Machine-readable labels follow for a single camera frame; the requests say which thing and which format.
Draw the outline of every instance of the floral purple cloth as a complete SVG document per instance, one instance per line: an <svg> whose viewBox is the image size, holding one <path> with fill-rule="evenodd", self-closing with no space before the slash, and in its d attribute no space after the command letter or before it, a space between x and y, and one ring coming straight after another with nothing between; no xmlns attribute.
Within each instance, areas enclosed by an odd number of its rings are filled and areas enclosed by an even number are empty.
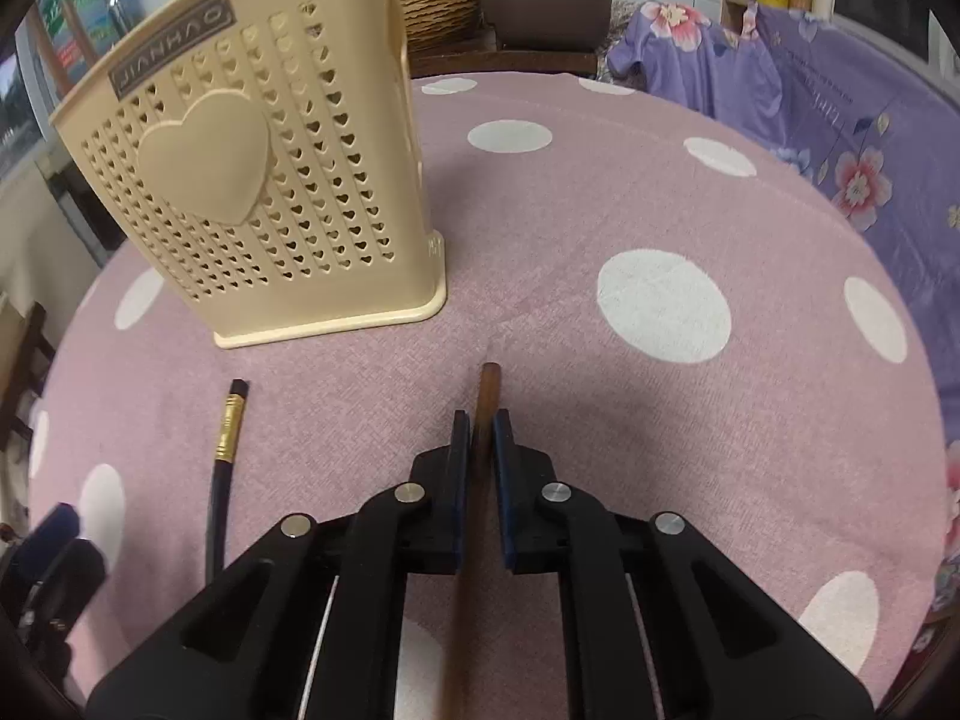
<svg viewBox="0 0 960 720"><path fill-rule="evenodd" d="M751 5L741 35L650 1L608 55L650 94L728 124L863 234L920 328L947 442L960 440L960 116L923 79L808 13Z"/></svg>

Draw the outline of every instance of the plastic basket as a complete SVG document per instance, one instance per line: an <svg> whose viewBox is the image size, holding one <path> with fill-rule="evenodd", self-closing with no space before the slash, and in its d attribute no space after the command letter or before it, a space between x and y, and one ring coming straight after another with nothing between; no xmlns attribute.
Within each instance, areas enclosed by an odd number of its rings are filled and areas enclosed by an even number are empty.
<svg viewBox="0 0 960 720"><path fill-rule="evenodd" d="M128 237L246 346L446 297L400 0L174 0L52 122Z"/></svg>

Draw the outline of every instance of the basket base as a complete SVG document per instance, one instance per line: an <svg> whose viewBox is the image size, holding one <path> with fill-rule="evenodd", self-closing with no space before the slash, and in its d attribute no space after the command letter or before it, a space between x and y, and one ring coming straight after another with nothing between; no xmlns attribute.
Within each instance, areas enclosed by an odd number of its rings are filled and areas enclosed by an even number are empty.
<svg viewBox="0 0 960 720"><path fill-rule="evenodd" d="M326 333L342 333L347 330L360 330L364 327L384 327L389 324L422 322L424 319L430 319L443 308L443 303L446 303L446 267L445 255L443 254L443 236L434 230L427 240L430 242L431 251L434 252L431 259L435 264L437 288L433 293L433 298L430 298L424 305L400 311L362 314L358 317L325 319L323 322L278 327L274 330L260 330L256 333L243 333L236 336L221 336L214 333L213 341L221 349L234 349L238 346L255 346L258 343L290 341L291 338L322 336Z"/></svg>

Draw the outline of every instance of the gold and black pen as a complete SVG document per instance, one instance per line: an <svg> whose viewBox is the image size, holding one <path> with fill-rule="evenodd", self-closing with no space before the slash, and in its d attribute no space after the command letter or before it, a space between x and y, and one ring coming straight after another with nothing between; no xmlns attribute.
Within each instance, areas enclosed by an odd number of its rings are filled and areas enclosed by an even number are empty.
<svg viewBox="0 0 960 720"><path fill-rule="evenodd" d="M243 421L250 385L243 379L230 382L224 421L220 424L220 439L213 460L213 479L210 481L210 505L206 513L206 583L210 584L224 570L224 548L227 543L227 506L230 501L230 480L233 478L233 458Z"/></svg>

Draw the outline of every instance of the polka dot tablecloth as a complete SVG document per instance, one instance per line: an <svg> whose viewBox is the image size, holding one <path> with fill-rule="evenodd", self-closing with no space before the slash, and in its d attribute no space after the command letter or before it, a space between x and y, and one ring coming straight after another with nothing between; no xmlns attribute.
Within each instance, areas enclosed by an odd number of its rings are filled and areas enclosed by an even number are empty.
<svg viewBox="0 0 960 720"><path fill-rule="evenodd" d="M35 519L76 504L109 565L71 638L83 690L202 586L230 379L251 382L232 559L287 512L340 517L404 480L495 360L517 440L560 478L632 517L682 512L880 699L947 525L923 346L813 188L629 92L519 74L419 86L448 252L448 302L427 322L222 351L121 250L56 356L32 447ZM565 716L555 579L483 560L470 716ZM451 586L411 581L401 720L436 707Z"/></svg>

